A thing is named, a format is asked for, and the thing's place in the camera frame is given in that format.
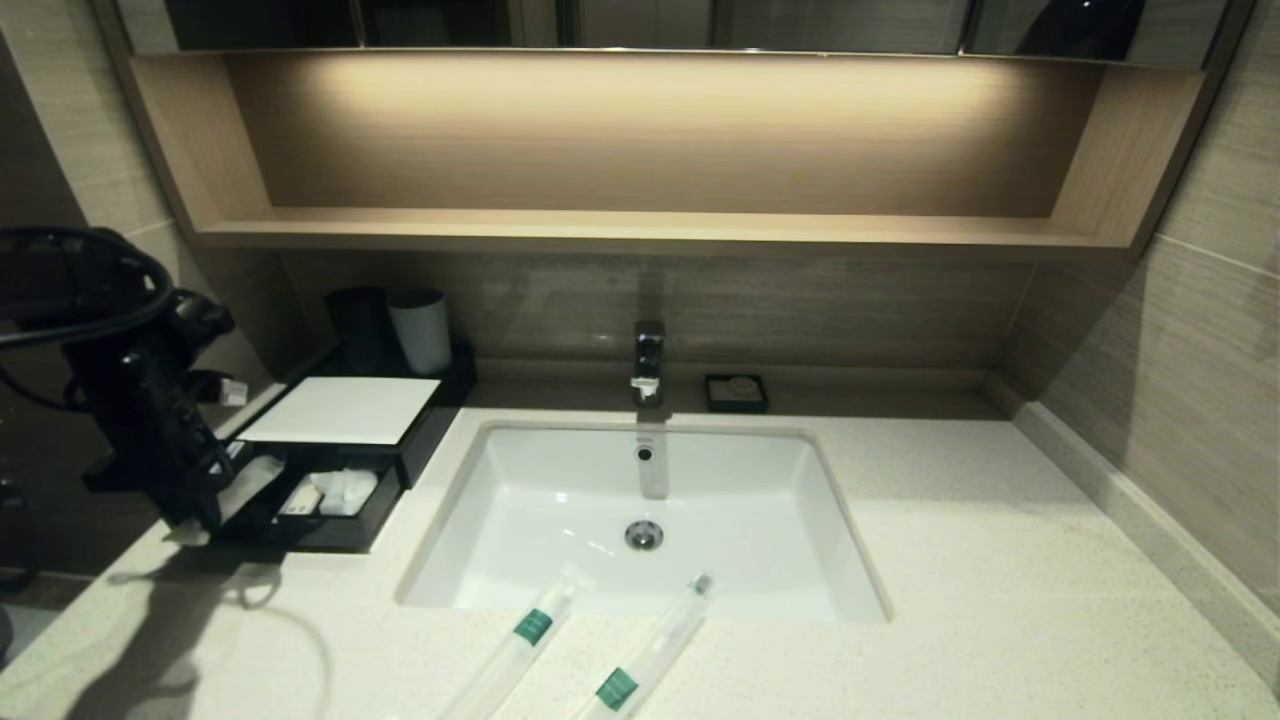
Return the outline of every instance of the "open shelf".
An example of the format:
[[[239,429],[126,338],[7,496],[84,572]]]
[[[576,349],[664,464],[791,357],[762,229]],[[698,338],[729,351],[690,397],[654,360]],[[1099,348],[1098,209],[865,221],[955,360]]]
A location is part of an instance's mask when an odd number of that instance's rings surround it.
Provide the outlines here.
[[[205,228],[210,245],[504,252],[911,255],[1005,258],[1123,251],[1039,218],[781,215],[575,210],[276,208]]]
[[[219,247],[1132,258],[1225,68],[133,56],[95,3],[179,223]]]

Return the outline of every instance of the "white sink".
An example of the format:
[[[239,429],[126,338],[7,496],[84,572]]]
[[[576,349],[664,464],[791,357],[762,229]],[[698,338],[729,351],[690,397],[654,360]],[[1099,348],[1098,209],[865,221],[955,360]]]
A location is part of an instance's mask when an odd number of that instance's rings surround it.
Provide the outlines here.
[[[844,500],[801,437],[494,427],[483,432],[413,561],[401,602],[522,610],[570,561],[596,583],[580,612],[658,614],[699,571],[709,614],[886,621]],[[644,462],[640,445],[654,450]],[[667,500],[645,500],[666,471]],[[655,550],[625,537],[639,520]]]

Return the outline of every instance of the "soap dish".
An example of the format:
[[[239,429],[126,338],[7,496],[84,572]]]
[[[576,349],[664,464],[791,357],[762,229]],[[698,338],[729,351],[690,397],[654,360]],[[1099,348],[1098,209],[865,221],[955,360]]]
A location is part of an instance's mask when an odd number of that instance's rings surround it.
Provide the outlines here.
[[[763,414],[769,396],[760,375],[707,375],[707,410],[710,413]]]

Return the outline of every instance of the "green label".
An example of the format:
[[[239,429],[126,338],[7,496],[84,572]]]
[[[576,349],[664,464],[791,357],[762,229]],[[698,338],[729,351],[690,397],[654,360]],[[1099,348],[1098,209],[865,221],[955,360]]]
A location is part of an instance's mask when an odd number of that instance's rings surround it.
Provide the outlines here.
[[[595,697],[600,698],[600,702],[603,702],[605,707],[617,712],[618,708],[622,707],[622,703],[626,702],[627,698],[631,697],[631,693],[636,692],[636,688],[639,687],[640,685],[631,679],[631,675],[627,675],[626,670],[618,667],[607,680],[604,680],[600,689],[595,691]]]
[[[536,646],[538,641],[543,639],[547,630],[552,626],[550,615],[538,610],[536,607],[525,615],[525,619],[516,625],[516,634],[529,641],[529,644]]]

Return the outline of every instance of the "black cup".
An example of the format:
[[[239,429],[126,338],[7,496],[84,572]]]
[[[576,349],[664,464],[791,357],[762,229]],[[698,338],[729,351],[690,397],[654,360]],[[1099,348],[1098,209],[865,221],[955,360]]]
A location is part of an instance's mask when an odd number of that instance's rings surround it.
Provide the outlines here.
[[[385,288],[348,287],[330,292],[324,302],[351,374],[403,375],[408,372],[387,311]]]

